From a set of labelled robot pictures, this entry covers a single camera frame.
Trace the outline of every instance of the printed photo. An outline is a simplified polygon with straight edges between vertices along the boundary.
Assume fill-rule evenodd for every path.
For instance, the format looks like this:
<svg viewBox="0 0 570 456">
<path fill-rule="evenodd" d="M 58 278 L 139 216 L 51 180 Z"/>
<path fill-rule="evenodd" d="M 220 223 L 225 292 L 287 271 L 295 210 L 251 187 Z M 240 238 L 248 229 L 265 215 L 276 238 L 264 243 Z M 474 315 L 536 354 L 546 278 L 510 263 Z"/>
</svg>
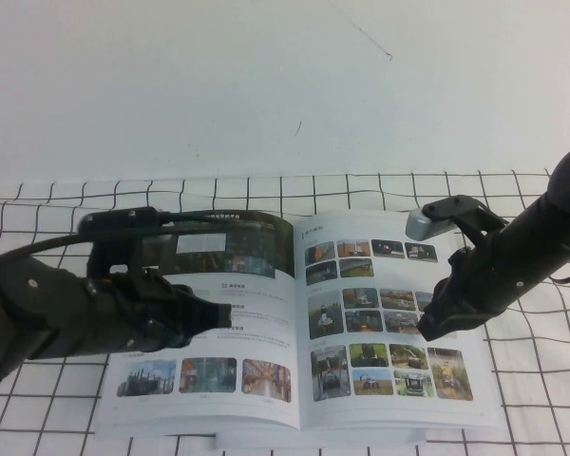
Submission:
<svg viewBox="0 0 570 456">
<path fill-rule="evenodd" d="M 370 243 L 365 239 L 358 240 L 338 240 L 338 256 L 346 257 L 369 257 Z"/>
<path fill-rule="evenodd" d="M 417 259 L 418 261 L 437 262 L 437 253 L 435 247 L 427 244 L 414 244 L 406 242 L 406 251 L 409 259 Z"/>
<path fill-rule="evenodd" d="M 390 361 L 394 368 L 428 369 L 427 352 L 413 345 L 390 345 Z"/>
<path fill-rule="evenodd" d="M 457 350 L 429 348 L 428 361 L 435 379 L 437 396 L 442 399 L 473 400 L 462 353 Z"/>
<path fill-rule="evenodd" d="M 371 240 L 371 249 L 373 250 L 373 255 L 375 257 L 389 257 L 389 258 L 400 258 L 406 257 L 403 252 L 403 244 L 398 240 Z"/>
<path fill-rule="evenodd" d="M 283 366 L 267 361 L 245 359 L 242 381 L 242 390 L 245 394 L 292 402 L 292 374 Z"/>
<path fill-rule="evenodd" d="M 349 333 L 380 333 L 382 318 L 380 311 L 347 311 L 346 331 Z"/>
<path fill-rule="evenodd" d="M 373 277 L 373 265 L 369 258 L 341 259 L 340 276 Z"/>
<path fill-rule="evenodd" d="M 400 311 L 415 311 L 414 296 L 406 290 L 380 289 L 380 300 L 385 309 L 398 309 Z"/>
<path fill-rule="evenodd" d="M 128 365 L 128 373 L 118 386 L 118 397 L 169 394 L 175 383 L 176 362 L 157 359 Z"/>
<path fill-rule="evenodd" d="M 222 218 L 228 216 L 228 219 L 243 220 L 241 214 L 224 214 L 221 211 L 195 214 L 215 218 L 220 215 Z M 245 217 L 253 219 L 255 214 L 250 212 Z M 289 264 L 283 264 L 285 258 L 281 257 L 281 246 L 289 239 L 279 239 L 279 246 L 276 248 L 276 228 L 273 224 L 260 220 L 215 226 L 209 222 L 180 222 L 178 227 L 182 229 L 182 234 L 166 240 L 160 255 L 160 271 L 164 275 L 227 272 L 274 278 L 276 255 L 279 255 L 279 269 L 282 270 L 283 266 L 289 269 Z M 149 248 L 144 250 L 148 251 L 146 257 L 157 255 L 157 252 Z"/>
<path fill-rule="evenodd" d="M 416 292 L 416 302 L 418 303 L 418 310 L 424 312 L 427 305 L 433 299 L 433 293 Z"/>
<path fill-rule="evenodd" d="M 180 392 L 235 392 L 235 358 L 189 358 L 181 363 Z"/>
<path fill-rule="evenodd" d="M 414 312 L 384 311 L 384 324 L 389 333 L 419 334 L 418 315 Z"/>
<path fill-rule="evenodd" d="M 317 244 L 314 247 L 306 249 L 304 253 L 304 260 L 306 265 L 318 263 L 319 261 L 324 261 L 326 259 L 335 258 L 335 247 L 333 242 L 323 242 L 322 244 Z"/>
<path fill-rule="evenodd" d="M 337 345 L 311 352 L 314 401 L 351 395 L 346 347 Z"/>
<path fill-rule="evenodd" d="M 351 366 L 354 368 L 386 368 L 389 365 L 384 344 L 350 344 Z"/>
<path fill-rule="evenodd" d="M 395 387 L 400 396 L 433 397 L 435 390 L 430 375 L 421 372 L 394 372 Z"/>
<path fill-rule="evenodd" d="M 378 307 L 378 293 L 375 288 L 347 288 L 342 290 L 345 309 Z"/>
<path fill-rule="evenodd" d="M 306 268 L 306 285 L 314 285 L 315 283 L 333 280 L 335 278 L 338 278 L 335 261 L 327 261 Z"/>
<path fill-rule="evenodd" d="M 308 298 L 308 327 L 311 339 L 344 332 L 338 291 L 315 294 Z"/>
<path fill-rule="evenodd" d="M 224 272 L 254 274 L 256 276 L 275 276 L 275 268 L 266 258 L 256 256 L 240 256 L 234 255 L 226 259 Z"/>
<path fill-rule="evenodd" d="M 223 252 L 194 252 L 176 255 L 172 274 L 223 273 Z"/>
<path fill-rule="evenodd" d="M 358 396 L 391 395 L 390 371 L 388 369 L 355 369 L 352 371 L 352 387 Z"/>
</svg>

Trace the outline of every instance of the robotic arm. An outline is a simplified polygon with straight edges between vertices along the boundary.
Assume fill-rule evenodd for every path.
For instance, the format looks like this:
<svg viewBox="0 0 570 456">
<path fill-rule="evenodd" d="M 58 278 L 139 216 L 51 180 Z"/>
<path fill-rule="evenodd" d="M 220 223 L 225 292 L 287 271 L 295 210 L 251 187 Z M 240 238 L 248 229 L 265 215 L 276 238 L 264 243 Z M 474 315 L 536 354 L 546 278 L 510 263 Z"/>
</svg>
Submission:
<svg viewBox="0 0 570 456">
<path fill-rule="evenodd" d="M 449 259 L 451 275 L 435 286 L 418 322 L 427 341 L 500 315 L 570 260 L 570 152 L 546 193 L 511 223 L 479 201 L 458 196 L 412 211 L 406 234 L 424 240 L 456 226 L 475 248 L 455 252 Z M 570 283 L 570 277 L 552 280 Z"/>
<path fill-rule="evenodd" d="M 146 267 L 147 240 L 188 233 L 183 221 L 194 221 L 194 229 L 205 232 L 219 223 L 235 230 L 258 225 L 151 207 L 127 209 L 91 214 L 77 235 L 1 255 L 0 381 L 26 359 L 181 348 L 196 334 L 229 328 L 230 305 L 200 299 Z M 412 211 L 406 233 L 424 240 L 456 226 L 475 247 L 449 259 L 451 275 L 437 283 L 418 322 L 426 340 L 477 328 L 570 260 L 570 153 L 546 193 L 509 224 L 479 201 L 457 196 Z M 86 277 L 29 257 L 82 242 L 93 243 Z M 112 273 L 115 265 L 127 272 Z M 569 283 L 570 277 L 553 280 Z"/>
</svg>

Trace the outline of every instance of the white surface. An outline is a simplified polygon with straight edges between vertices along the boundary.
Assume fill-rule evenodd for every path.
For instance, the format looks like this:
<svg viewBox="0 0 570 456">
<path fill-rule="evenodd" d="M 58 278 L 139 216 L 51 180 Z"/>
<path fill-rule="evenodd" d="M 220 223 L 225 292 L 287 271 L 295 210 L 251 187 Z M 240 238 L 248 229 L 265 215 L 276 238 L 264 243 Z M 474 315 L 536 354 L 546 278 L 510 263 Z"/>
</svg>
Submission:
<svg viewBox="0 0 570 456">
<path fill-rule="evenodd" d="M 570 0 L 0 0 L 0 181 L 540 169 L 568 150 Z"/>
<path fill-rule="evenodd" d="M 213 206 L 244 208 L 249 202 L 250 207 L 275 210 L 279 215 L 282 205 L 286 219 L 297 219 L 314 214 L 315 205 L 319 212 L 349 207 L 408 211 L 417 203 L 445 197 L 449 192 L 465 192 L 488 202 L 490 207 L 500 205 L 503 215 L 515 216 L 517 203 L 522 200 L 520 194 L 527 204 L 546 184 L 545 174 L 516 176 L 505 172 L 500 176 L 306 176 L 251 178 L 249 182 L 223 179 L 218 180 L 218 185 L 215 180 L 91 181 L 85 184 L 84 193 L 81 184 L 0 185 L 0 249 L 11 246 L 11 237 L 15 236 L 11 231 L 29 232 L 29 238 L 34 238 L 36 221 L 43 229 L 35 238 L 51 238 L 62 230 L 69 231 L 81 217 L 98 208 L 147 202 L 170 211 Z M 257 198 L 263 196 L 274 196 L 275 201 Z M 57 266 L 63 254 L 62 267 L 78 275 L 85 273 L 84 255 L 88 249 L 84 247 L 53 251 L 42 260 Z M 570 274 L 570 265 L 564 269 L 557 276 Z M 320 453 L 318 449 L 276 448 L 274 453 L 227 450 L 226 456 L 560 456 L 564 450 L 570 456 L 570 287 L 545 282 L 524 296 L 521 303 L 524 313 L 519 305 L 513 305 L 487 324 L 490 341 L 486 345 L 493 351 L 493 369 L 503 390 L 510 431 L 430 430 L 428 443 L 418 448 L 323 449 Z M 0 456 L 222 455 L 211 449 L 209 438 L 95 439 L 93 414 L 97 408 L 93 404 L 101 394 L 101 376 L 98 378 L 96 372 L 103 371 L 105 357 L 50 363 L 25 364 L 18 377 L 15 372 L 0 385 Z M 82 369 L 80 376 L 72 375 L 74 368 Z M 33 412 L 27 408 L 28 412 L 14 416 L 11 406 L 25 409 L 26 404 L 19 401 L 30 396 L 40 399 L 43 407 Z M 41 430 L 38 415 L 44 423 Z"/>
</svg>

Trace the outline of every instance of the photo of building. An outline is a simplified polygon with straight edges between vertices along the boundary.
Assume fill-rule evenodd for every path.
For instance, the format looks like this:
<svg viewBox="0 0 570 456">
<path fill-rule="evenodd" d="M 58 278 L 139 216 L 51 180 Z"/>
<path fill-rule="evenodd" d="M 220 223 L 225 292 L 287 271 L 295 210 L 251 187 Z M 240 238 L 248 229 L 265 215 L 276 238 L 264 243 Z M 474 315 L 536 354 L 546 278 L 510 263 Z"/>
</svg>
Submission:
<svg viewBox="0 0 570 456">
<path fill-rule="evenodd" d="M 292 374 L 289 369 L 275 363 L 245 359 L 242 391 L 245 394 L 292 402 Z"/>
</svg>

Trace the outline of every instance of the black grid line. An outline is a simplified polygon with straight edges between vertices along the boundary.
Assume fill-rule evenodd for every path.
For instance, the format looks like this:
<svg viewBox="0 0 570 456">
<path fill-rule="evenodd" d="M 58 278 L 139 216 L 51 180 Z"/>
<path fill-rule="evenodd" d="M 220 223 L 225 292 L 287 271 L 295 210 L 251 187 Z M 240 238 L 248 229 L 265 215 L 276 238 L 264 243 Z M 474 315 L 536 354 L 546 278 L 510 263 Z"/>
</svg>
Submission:
<svg viewBox="0 0 570 456">
<path fill-rule="evenodd" d="M 50 202 L 50 199 L 53 195 L 54 186 L 55 186 L 55 182 L 50 185 L 50 189 L 48 191 L 47 202 Z M 3 211 L 1 212 L 1 220 L 0 220 L 1 226 L 4 226 L 4 207 L 5 207 L 5 205 L 2 206 Z M 33 237 L 31 239 L 32 244 L 35 242 L 36 238 L 38 237 L 38 222 L 39 222 L 38 218 L 40 215 L 40 208 L 42 207 L 42 205 L 43 205 L 43 203 L 40 203 L 36 206 L 36 215 L 35 215 L 35 221 L 34 221 L 34 234 L 33 234 Z M 21 374 L 22 367 L 23 367 L 23 365 L 19 366 L 19 368 L 17 369 L 17 373 L 15 374 L 14 381 L 12 382 L 12 386 L 10 387 L 10 392 L 9 392 L 9 395 L 7 396 L 7 401 L 5 402 L 4 408 L 2 410 L 2 414 L 0 415 L 0 425 L 2 425 L 2 421 L 4 420 L 4 417 L 7 413 L 7 409 L 9 408 L 10 399 L 12 398 L 12 393 L 14 392 L 14 389 L 17 385 L 17 380 L 19 379 L 19 375 Z"/>
<path fill-rule="evenodd" d="M 447 177 L 447 173 L 446 173 L 446 172 L 444 173 L 444 176 L 445 176 L 445 178 L 446 178 L 447 195 L 448 195 L 449 197 L 451 197 L 451 196 L 452 196 L 452 191 L 451 191 L 451 188 L 449 187 L 449 178 Z M 463 445 L 465 446 L 465 456 L 468 456 L 468 446 L 466 445 L 466 434 L 465 434 L 465 430 L 464 430 L 464 429 L 461 429 L 461 433 L 463 434 Z"/>
<path fill-rule="evenodd" d="M 479 180 L 480 180 L 480 183 L 482 185 L 482 192 L 484 193 L 485 205 L 489 209 L 490 205 L 489 205 L 489 201 L 487 200 L 487 195 L 485 193 L 484 178 L 482 176 L 482 172 L 477 171 L 477 174 L 479 176 Z M 496 357 L 494 356 L 494 349 L 492 347 L 492 339 L 490 338 L 489 329 L 487 328 L 486 324 L 484 324 L 484 330 L 485 330 L 487 346 L 488 346 L 488 349 L 490 352 L 490 357 L 492 358 L 492 366 L 494 366 L 494 370 L 497 370 L 498 367 L 496 366 Z M 506 401 L 504 400 L 504 392 L 503 392 L 503 384 L 501 381 L 501 376 L 497 372 L 496 372 L 496 383 L 498 385 L 498 390 L 499 390 L 499 393 L 501 395 L 501 401 L 503 404 L 506 404 Z M 516 448 L 517 443 L 515 442 L 515 440 L 513 438 L 513 428 L 511 427 L 511 419 L 509 418 L 509 414 L 508 414 L 508 411 L 506 410 L 506 408 L 504 409 L 504 419 L 506 421 L 506 426 L 507 426 L 508 431 L 509 431 L 509 437 L 511 439 L 511 445 L 513 446 L 513 454 L 515 456 L 517 456 L 517 448 Z"/>
<path fill-rule="evenodd" d="M 289 215 L 293 215 L 296 216 L 296 214 L 290 214 L 290 212 L 296 212 L 296 210 L 292 210 L 290 212 L 284 212 L 284 201 L 286 200 L 295 200 L 295 199 L 299 199 L 299 198 L 308 198 L 308 197 L 312 197 L 313 198 L 313 211 L 315 213 L 317 213 L 317 210 L 319 208 L 317 208 L 317 197 L 319 196 L 331 196 L 331 195 L 347 195 L 347 205 L 349 208 L 352 207 L 352 201 L 351 201 L 351 194 L 357 194 L 357 193 L 379 193 L 382 199 L 382 207 L 383 209 L 386 209 L 387 207 L 389 207 L 389 198 L 399 198 L 399 201 L 402 201 L 402 203 L 404 204 L 404 210 L 400 210 L 398 212 L 408 212 L 410 209 L 412 209 L 413 207 L 417 207 L 417 206 L 421 206 L 423 205 L 422 201 L 424 201 L 425 203 L 427 202 L 427 199 L 442 199 L 442 198 L 446 198 L 447 196 L 451 195 L 451 188 L 450 187 L 450 182 L 449 182 L 449 178 L 451 177 L 458 177 L 458 176 L 462 176 L 462 177 L 472 177 L 475 179 L 479 179 L 479 182 L 482 186 L 482 194 L 481 195 L 470 195 L 471 197 L 475 197 L 475 198 L 479 198 L 479 199 L 484 199 L 486 201 L 486 203 L 488 204 L 489 207 L 489 203 L 492 201 L 497 201 L 498 199 L 501 199 L 501 201 L 503 202 L 503 204 L 505 204 L 506 200 L 513 200 L 513 199 L 517 199 L 520 198 L 522 200 L 522 207 L 525 207 L 525 202 L 527 201 L 527 199 L 524 199 L 526 197 L 537 197 L 538 195 L 531 195 L 531 194 L 523 194 L 522 192 L 522 187 L 521 187 L 521 180 L 520 178 L 523 179 L 523 177 L 525 176 L 536 176 L 536 177 L 543 177 L 545 176 L 545 173 L 517 173 L 514 171 L 508 172 L 508 173 L 481 173 L 478 172 L 477 174 L 450 174 L 447 172 L 442 172 L 442 173 L 428 173 L 428 174 L 421 174 L 421 173 L 407 173 L 407 174 L 381 174 L 378 173 L 377 174 L 377 178 L 378 178 L 378 188 L 379 190 L 351 190 L 350 187 L 350 183 L 353 183 L 353 185 L 356 185 L 356 181 L 354 182 L 350 182 L 350 178 L 351 177 L 360 177 L 360 178 L 367 178 L 367 181 L 369 182 L 370 179 L 375 179 L 376 178 L 376 174 L 368 174 L 368 175 L 354 175 L 354 174 L 347 174 L 343 177 L 345 177 L 346 182 L 347 182 L 347 188 L 346 191 L 337 191 L 337 192 L 323 192 L 323 193 L 317 193 L 316 191 L 316 183 L 315 183 L 315 178 L 316 176 L 312 176 L 312 180 L 313 180 L 313 193 L 311 195 L 292 195 L 292 196 L 285 196 L 283 193 L 283 179 L 282 178 L 275 178 L 275 179 L 279 179 L 279 210 L 278 211 L 270 211 L 271 213 L 275 214 L 275 215 L 280 215 L 282 218 L 289 216 Z M 411 178 L 411 186 L 413 189 L 413 193 L 408 191 L 396 191 L 396 187 L 395 187 L 395 192 L 385 192 L 384 191 L 384 187 L 383 187 L 383 183 L 385 183 L 386 185 L 389 186 L 388 190 L 392 189 L 392 186 L 389 185 L 389 177 L 391 176 L 398 176 L 398 177 L 408 177 Z M 443 179 L 446 180 L 446 187 L 447 187 L 447 193 L 448 195 L 445 194 L 437 194 L 438 192 L 432 191 L 432 192 L 420 192 L 420 189 L 426 189 L 428 188 L 427 184 L 425 182 L 423 182 L 423 178 L 424 176 L 430 176 L 430 177 L 441 177 Z M 499 195 L 498 191 L 496 192 L 486 192 L 486 187 L 483 181 L 483 177 L 492 177 L 492 176 L 498 176 L 501 178 L 511 178 L 512 180 L 515 180 L 517 183 L 517 190 L 518 190 L 518 194 L 516 195 Z M 52 189 L 49 192 L 49 197 L 48 199 L 32 199 L 32 198 L 20 198 L 20 196 L 23 194 L 22 190 L 25 190 L 25 186 L 24 184 L 21 184 L 19 186 L 18 189 L 18 194 L 14 199 L 4 199 L 4 198 L 0 198 L 0 205 L 1 210 L 1 225 L 0 225 L 0 242 L 2 240 L 4 240 L 5 235 L 10 235 L 10 234 L 14 234 L 14 235 L 34 235 L 34 240 L 37 239 L 37 237 L 44 235 L 44 236 L 60 236 L 60 235 L 67 235 L 69 234 L 69 232 L 67 231 L 60 231 L 58 229 L 52 231 L 52 230 L 39 230 L 39 220 L 38 218 L 41 217 L 42 214 L 42 209 L 40 208 L 40 206 L 47 206 L 47 207 L 53 207 L 53 208 L 63 208 L 63 209 L 67 209 L 69 211 L 73 211 L 75 210 L 75 208 L 72 207 L 72 203 L 77 204 L 78 207 L 80 208 L 84 208 L 85 210 L 88 209 L 95 209 L 95 210 L 105 210 L 104 207 L 94 207 L 95 203 L 93 201 L 96 201 L 97 198 L 100 197 L 112 197 L 114 200 L 114 204 L 112 208 L 116 208 L 117 207 L 117 198 L 118 196 L 126 196 L 126 195 L 144 195 L 145 196 L 145 201 L 146 201 L 146 205 L 148 205 L 150 203 L 150 197 L 152 195 L 157 195 L 157 194 L 176 194 L 179 197 L 179 203 L 180 203 L 180 209 L 182 211 L 185 211 L 186 207 L 183 206 L 182 203 L 182 199 L 183 196 L 190 196 L 190 197 L 198 197 L 200 198 L 200 202 L 205 204 L 207 206 L 207 208 L 215 208 L 215 201 L 217 199 L 217 185 L 219 184 L 219 182 L 217 180 L 208 180 L 208 181 L 213 181 L 213 187 L 214 187 L 214 192 L 213 195 L 210 194 L 205 194 L 205 195 L 194 195 L 194 192 L 190 192 L 187 193 L 185 192 L 186 190 L 186 184 L 185 184 L 185 180 L 181 180 L 181 189 L 178 190 L 153 190 L 153 188 L 156 188 L 156 186 L 158 186 L 158 182 L 160 182 L 159 180 L 156 181 L 138 181 L 139 185 L 144 185 L 144 189 L 140 189 L 139 191 L 126 191 L 126 192 L 119 192 L 118 191 L 118 184 L 119 182 L 117 182 L 116 186 L 114 187 L 114 191 L 112 193 L 105 193 L 105 194 L 101 194 L 101 192 L 95 192 L 97 193 L 97 195 L 93 194 L 93 192 L 90 192 L 91 195 L 87 195 L 87 192 L 84 188 L 81 189 L 82 195 L 81 196 L 71 196 L 71 197 L 53 197 L 52 196 Z M 247 192 L 246 195 L 243 198 L 240 197 L 236 197 L 236 196 L 224 196 L 224 197 L 220 197 L 221 199 L 224 198 L 225 200 L 243 200 L 245 199 L 245 208 L 249 208 L 250 206 L 250 200 L 257 200 L 260 204 L 261 207 L 261 201 L 263 199 L 268 199 L 268 198 L 273 198 L 274 196 L 263 196 L 263 195 L 250 195 L 250 178 L 247 178 Z M 16 226 L 7 226 L 5 224 L 5 220 L 4 220 L 4 212 L 5 212 L 5 206 L 16 206 L 16 207 L 33 207 L 36 209 L 36 220 L 35 220 L 35 230 L 32 232 L 31 230 L 26 230 L 25 228 L 23 229 L 19 229 L 19 227 Z M 516 216 L 517 214 L 509 214 L 507 215 L 507 217 L 512 218 L 513 216 Z M 87 255 L 82 255 L 80 253 L 75 253 L 72 251 L 68 251 L 67 248 L 64 249 L 64 251 L 61 254 L 55 254 L 52 252 L 46 253 L 46 254 L 40 254 L 37 255 L 36 257 L 38 257 L 39 259 L 51 259 L 51 258 L 59 258 L 59 265 L 62 265 L 62 262 L 65 260 L 65 258 L 76 258 L 80 261 L 84 261 L 85 258 L 87 258 Z M 566 289 L 570 289 L 570 285 L 568 286 L 558 286 L 556 284 L 553 284 L 553 282 L 551 282 L 550 280 L 545 280 L 543 283 L 548 284 L 550 286 L 555 286 L 558 294 L 559 294 L 559 298 L 561 301 L 561 308 L 560 309 L 555 309 L 555 310 L 549 310 L 549 311 L 540 311 L 540 310 L 531 310 L 531 309 L 526 309 L 525 307 L 527 307 L 527 304 L 525 304 L 524 306 L 522 306 L 522 303 L 520 303 L 520 308 L 518 309 L 514 309 L 514 308 L 509 308 L 507 309 L 510 312 L 505 313 L 502 317 L 504 317 L 506 314 L 523 314 L 523 317 L 525 319 L 526 325 L 530 327 L 530 323 L 531 321 L 529 320 L 528 316 L 529 315 L 533 315 L 533 314 L 563 314 L 566 318 L 566 323 L 567 323 L 567 327 L 568 330 L 570 332 L 570 308 L 569 308 L 569 303 L 565 302 L 565 298 L 567 297 L 567 295 L 565 294 L 565 290 Z M 501 399 L 503 402 L 503 412 L 504 415 L 506 417 L 506 422 L 507 422 L 507 427 L 508 427 L 508 431 L 509 431 L 509 439 L 506 439 L 505 441 L 502 442 L 492 442 L 490 440 L 483 440 L 483 439 L 473 439 L 473 440 L 469 440 L 466 438 L 466 434 L 464 431 L 462 431 L 462 437 L 461 439 L 453 439 L 453 440 L 442 440 L 442 439 L 435 439 L 435 440 L 429 440 L 428 442 L 431 444 L 456 444 L 456 445 L 460 445 L 460 448 L 462 450 L 462 448 L 465 449 L 465 455 L 469 455 L 469 454 L 473 454 L 474 448 L 469 447 L 470 445 L 473 444 L 486 444 L 486 445 L 496 445 L 496 446 L 512 446 L 513 448 L 513 452 L 515 454 L 518 453 L 517 451 L 517 447 L 520 446 L 539 446 L 539 445 L 551 445 L 551 446 L 558 446 L 558 447 L 562 447 L 562 450 L 565 453 L 565 447 L 570 447 L 570 442 L 567 442 L 566 440 L 570 440 L 570 439 L 565 439 L 563 438 L 563 432 L 559 433 L 559 440 L 556 439 L 555 437 L 555 433 L 553 435 L 552 439 L 549 438 L 543 438 L 544 441 L 527 441 L 528 439 L 521 439 L 520 441 L 516 441 L 514 438 L 514 434 L 512 432 L 512 423 L 509 421 L 509 417 L 508 417 L 508 413 L 507 410 L 508 409 L 551 409 L 552 410 L 552 414 L 553 414 L 553 410 L 557 409 L 557 410 L 564 410 L 564 409 L 570 409 L 570 405 L 554 405 L 554 404 L 549 404 L 549 405 L 545 405 L 545 404 L 541 404 L 541 405 L 533 405 L 533 404 L 507 404 L 504 401 L 504 384 L 501 384 L 501 376 L 515 376 L 517 374 L 538 374 L 541 376 L 541 378 L 546 378 L 551 374 L 555 374 L 555 373 L 566 373 L 566 372 L 570 372 L 570 368 L 568 368 L 567 366 L 563 365 L 563 369 L 544 369 L 544 365 L 541 364 L 541 354 L 538 353 L 538 350 L 535 349 L 535 355 L 537 357 L 537 361 L 539 362 L 539 368 L 537 370 L 533 370 L 533 369 L 524 369 L 522 367 L 520 367 L 518 370 L 516 370 L 515 368 L 513 369 L 498 369 L 497 368 L 497 361 L 500 359 L 497 356 L 497 353 L 495 352 L 495 350 L 497 350 L 499 347 L 506 347 L 507 343 L 514 343 L 516 341 L 521 341 L 521 340 L 532 340 L 535 348 L 536 346 L 536 341 L 537 340 L 547 340 L 547 341 L 554 341 L 554 342 L 561 342 L 564 344 L 567 344 L 568 346 L 570 345 L 570 340 L 560 340 L 559 338 L 555 337 L 545 337 L 542 335 L 536 335 L 535 333 L 531 333 L 530 336 L 527 337 L 491 337 L 490 333 L 488 332 L 487 328 L 485 328 L 485 339 L 484 341 L 488 344 L 489 347 L 489 351 L 490 351 L 490 356 L 492 359 L 492 364 L 493 364 L 493 372 L 497 377 L 497 383 L 498 383 L 498 387 L 499 387 L 499 392 L 501 393 Z M 41 366 L 60 366 L 60 369 L 63 369 L 64 366 L 95 366 L 95 367 L 102 367 L 102 379 L 100 380 L 98 389 L 97 389 L 97 393 L 95 395 L 92 394 L 87 394 L 87 395 L 66 395 L 66 394 L 57 394 L 56 393 L 56 389 L 59 386 L 59 382 L 61 381 L 61 377 L 58 377 L 58 381 L 56 383 L 55 386 L 55 391 L 53 392 L 53 394 L 49 395 L 49 394 L 18 394 L 18 393 L 14 393 L 14 389 L 15 386 L 17 384 L 17 381 L 20 380 L 18 377 L 18 373 L 15 376 L 15 380 L 10 388 L 10 392 L 3 392 L 0 393 L 0 397 L 7 397 L 7 399 L 12 398 L 12 397 L 42 397 L 42 398 L 79 398 L 79 399 L 94 399 L 94 405 L 93 405 L 93 410 L 91 411 L 89 420 L 88 420 L 88 426 L 86 428 L 86 430 L 52 430 L 52 429 L 43 429 L 42 432 L 40 433 L 40 435 L 38 436 L 38 441 L 40 442 L 41 440 L 41 435 L 42 434 L 74 434 L 74 435 L 83 435 L 84 436 L 84 443 L 83 443 L 83 447 L 81 450 L 81 455 L 84 453 L 85 451 L 85 445 L 86 445 L 86 440 L 87 440 L 87 436 L 88 435 L 94 435 L 94 432 L 90 430 L 90 425 L 93 419 L 93 415 L 95 413 L 95 406 L 98 404 L 99 399 L 101 398 L 100 395 L 100 390 L 101 390 L 101 385 L 103 382 L 103 378 L 104 378 L 104 374 L 105 374 L 105 366 L 107 364 L 107 362 L 84 362 L 84 363 L 73 363 L 71 362 L 71 360 L 67 360 L 64 359 L 61 362 L 49 362 L 49 361 L 40 361 L 40 362 L 29 362 L 26 361 L 24 363 L 24 365 L 30 365 L 30 364 L 36 364 L 36 365 L 41 365 Z M 543 386 L 545 388 L 545 392 L 546 394 L 548 394 L 548 391 L 546 390 L 546 383 L 544 383 L 543 380 Z M 4 413 L 6 412 L 7 406 L 5 405 L 5 408 L 3 410 L 3 416 L 2 418 L 4 418 Z M 557 420 L 556 417 L 554 415 L 554 422 L 557 424 Z M 6 428 L 6 427 L 0 427 L 0 432 L 33 432 L 38 434 L 38 429 L 10 429 L 10 428 Z M 180 451 L 180 437 L 178 437 L 178 441 L 176 444 L 176 455 L 178 454 L 178 452 Z M 422 447 L 417 447 L 416 448 L 416 453 L 418 455 L 422 454 L 426 454 L 429 451 L 429 449 L 424 449 Z"/>
</svg>

